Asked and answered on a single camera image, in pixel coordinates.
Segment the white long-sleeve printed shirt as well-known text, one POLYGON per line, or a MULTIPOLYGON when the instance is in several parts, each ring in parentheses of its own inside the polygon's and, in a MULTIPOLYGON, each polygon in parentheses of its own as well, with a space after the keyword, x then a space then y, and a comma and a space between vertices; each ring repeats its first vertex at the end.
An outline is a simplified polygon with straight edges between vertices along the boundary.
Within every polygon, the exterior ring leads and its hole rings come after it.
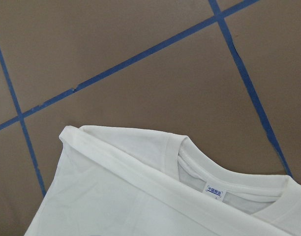
POLYGON ((301 185, 227 170, 188 136, 66 126, 28 236, 301 236, 301 185))

